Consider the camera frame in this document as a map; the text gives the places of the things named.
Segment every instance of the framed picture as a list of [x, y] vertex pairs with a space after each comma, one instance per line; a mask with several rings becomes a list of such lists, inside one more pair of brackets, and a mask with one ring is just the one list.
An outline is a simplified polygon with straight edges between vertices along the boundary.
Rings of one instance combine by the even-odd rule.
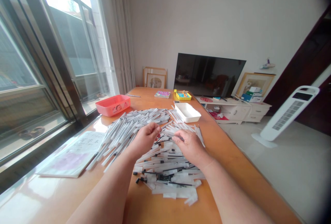
[[275, 75], [273, 74], [246, 72], [237, 90], [238, 97], [240, 98], [242, 94], [249, 91], [252, 86], [260, 87], [262, 90], [262, 96], [264, 96], [274, 77]]
[[156, 75], [160, 75], [160, 76], [164, 76], [164, 87], [166, 87], [166, 83], [167, 83], [167, 70], [163, 69], [163, 68], [156, 68], [156, 67], [145, 67], [142, 71], [142, 76], [143, 76], [143, 86], [144, 87], [149, 87], [147, 84], [147, 74], [156, 74]]
[[165, 88], [166, 76], [156, 73], [147, 73], [147, 87], [150, 88]]

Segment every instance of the hand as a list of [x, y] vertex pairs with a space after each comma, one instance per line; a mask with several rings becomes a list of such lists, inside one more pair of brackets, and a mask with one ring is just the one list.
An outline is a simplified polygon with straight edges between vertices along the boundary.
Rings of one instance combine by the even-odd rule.
[[160, 126], [155, 122], [151, 122], [142, 127], [138, 131], [135, 139], [128, 146], [128, 151], [132, 153], [134, 158], [139, 159], [151, 149], [155, 139], [160, 137], [160, 131]]
[[176, 142], [185, 158], [200, 170], [213, 161], [213, 158], [207, 153], [199, 137], [195, 133], [180, 129], [174, 134], [176, 136], [181, 136], [184, 141], [176, 136], [172, 137], [172, 140]]

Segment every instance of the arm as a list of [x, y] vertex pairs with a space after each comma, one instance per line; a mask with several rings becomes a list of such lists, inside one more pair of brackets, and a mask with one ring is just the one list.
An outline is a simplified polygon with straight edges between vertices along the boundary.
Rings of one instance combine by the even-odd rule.
[[172, 137], [184, 156], [205, 175], [223, 223], [272, 223], [221, 164], [207, 153], [195, 133], [179, 130], [175, 135], [184, 139]]
[[141, 128], [67, 223], [122, 223], [134, 164], [150, 150], [160, 131], [154, 122]]

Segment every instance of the curtain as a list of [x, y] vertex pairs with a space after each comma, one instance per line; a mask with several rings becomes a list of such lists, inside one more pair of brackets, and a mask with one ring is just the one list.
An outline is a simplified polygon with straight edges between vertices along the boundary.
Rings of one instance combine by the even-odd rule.
[[98, 1], [106, 46], [116, 74], [115, 92], [126, 94], [135, 87], [129, 0]]

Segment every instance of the white tower fan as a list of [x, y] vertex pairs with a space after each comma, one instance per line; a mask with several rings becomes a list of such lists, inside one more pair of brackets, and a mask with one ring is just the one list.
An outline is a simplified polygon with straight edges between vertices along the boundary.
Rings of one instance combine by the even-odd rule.
[[268, 148], [278, 146], [271, 141], [295, 120], [319, 92], [320, 89], [313, 86], [298, 87], [270, 119], [261, 133], [254, 133], [252, 137]]

